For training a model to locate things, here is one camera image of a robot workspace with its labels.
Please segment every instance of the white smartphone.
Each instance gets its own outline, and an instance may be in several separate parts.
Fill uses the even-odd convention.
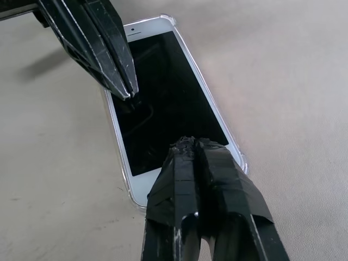
[[[244,155],[228,131],[175,20],[160,15],[125,25],[144,107],[122,115],[105,90],[126,188],[146,209],[147,194],[161,171],[170,144],[182,136],[225,145],[247,173]]]

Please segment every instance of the phone corner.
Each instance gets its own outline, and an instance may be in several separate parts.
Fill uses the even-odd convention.
[[[162,13],[159,15],[160,18],[167,19],[173,26],[176,26],[176,20],[173,16]]]

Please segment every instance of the beige surface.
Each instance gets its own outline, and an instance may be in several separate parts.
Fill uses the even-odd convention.
[[[345,260],[348,2],[115,6],[124,22],[177,19],[291,260]],[[140,260],[143,217],[94,80],[32,15],[0,35],[0,260]]]

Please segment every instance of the phone screen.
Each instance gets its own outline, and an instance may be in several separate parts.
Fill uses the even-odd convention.
[[[173,32],[129,43],[139,93],[131,113],[113,97],[132,175],[162,167],[182,136],[228,141]]]

